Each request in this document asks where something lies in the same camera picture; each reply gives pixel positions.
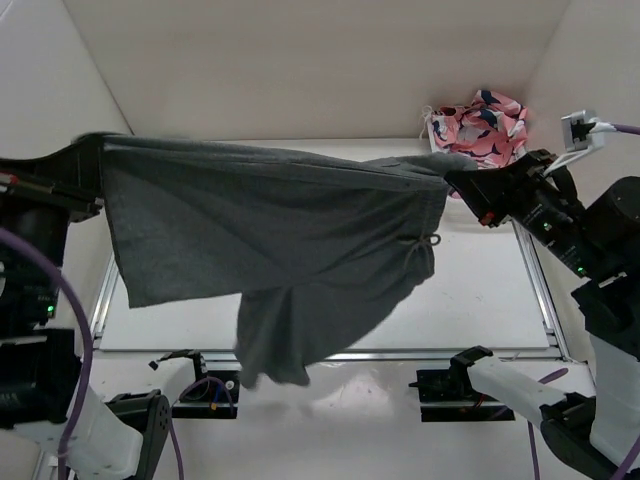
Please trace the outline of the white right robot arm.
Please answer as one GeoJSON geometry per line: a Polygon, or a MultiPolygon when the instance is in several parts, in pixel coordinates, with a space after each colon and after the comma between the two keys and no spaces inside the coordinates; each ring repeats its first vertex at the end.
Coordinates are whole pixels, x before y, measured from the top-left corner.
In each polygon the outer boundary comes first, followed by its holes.
{"type": "Polygon", "coordinates": [[[572,299],[589,338],[594,392],[535,381],[475,346],[451,359],[460,399],[490,396],[524,417],[562,463],[591,479],[639,475],[639,180],[614,181],[584,205],[567,165],[544,150],[447,182],[480,224],[513,221],[581,281],[572,299]]]}

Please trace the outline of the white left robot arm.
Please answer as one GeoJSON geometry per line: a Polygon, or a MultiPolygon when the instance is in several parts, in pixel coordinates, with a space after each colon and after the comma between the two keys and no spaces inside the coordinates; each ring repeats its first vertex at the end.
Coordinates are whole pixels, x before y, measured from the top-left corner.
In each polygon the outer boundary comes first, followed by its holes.
{"type": "Polygon", "coordinates": [[[163,389],[104,402],[67,232],[105,215],[129,304],[240,298],[240,381],[305,387],[435,270],[464,154],[353,161],[290,149],[89,133],[1,163],[1,426],[97,479],[148,479],[171,434],[163,389]]]}

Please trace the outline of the grey shorts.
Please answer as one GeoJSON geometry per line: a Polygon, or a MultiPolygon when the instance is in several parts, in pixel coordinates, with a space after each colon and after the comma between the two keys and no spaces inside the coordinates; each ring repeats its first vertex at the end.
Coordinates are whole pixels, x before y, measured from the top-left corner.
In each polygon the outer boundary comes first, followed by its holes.
{"type": "Polygon", "coordinates": [[[446,153],[364,162],[107,136],[102,189],[129,304],[236,294],[241,381],[305,386],[435,270],[446,153]]]}

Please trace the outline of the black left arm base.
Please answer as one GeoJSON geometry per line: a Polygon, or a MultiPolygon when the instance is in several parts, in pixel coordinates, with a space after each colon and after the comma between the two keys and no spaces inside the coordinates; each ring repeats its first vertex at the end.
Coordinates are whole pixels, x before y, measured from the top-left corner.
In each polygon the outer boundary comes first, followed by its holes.
{"type": "Polygon", "coordinates": [[[151,385],[169,400],[174,419],[236,419],[239,372],[210,370],[198,350],[178,350],[151,360],[151,385]]]}

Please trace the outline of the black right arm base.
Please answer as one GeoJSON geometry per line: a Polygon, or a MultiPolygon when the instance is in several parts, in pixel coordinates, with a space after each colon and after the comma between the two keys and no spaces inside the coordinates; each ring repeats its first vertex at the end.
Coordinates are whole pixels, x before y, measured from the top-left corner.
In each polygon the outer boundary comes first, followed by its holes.
{"type": "Polygon", "coordinates": [[[448,369],[421,369],[408,388],[417,395],[423,423],[510,422],[514,412],[491,396],[466,391],[448,369]]]}

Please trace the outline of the pink patterned shorts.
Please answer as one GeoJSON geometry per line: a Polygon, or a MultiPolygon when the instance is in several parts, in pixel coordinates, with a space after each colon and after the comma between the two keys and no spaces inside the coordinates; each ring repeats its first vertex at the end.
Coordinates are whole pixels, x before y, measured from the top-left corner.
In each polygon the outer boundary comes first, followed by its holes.
{"type": "Polygon", "coordinates": [[[468,105],[423,109],[421,137],[431,149],[470,157],[480,169],[503,168],[526,153],[528,108],[480,89],[468,105]]]}

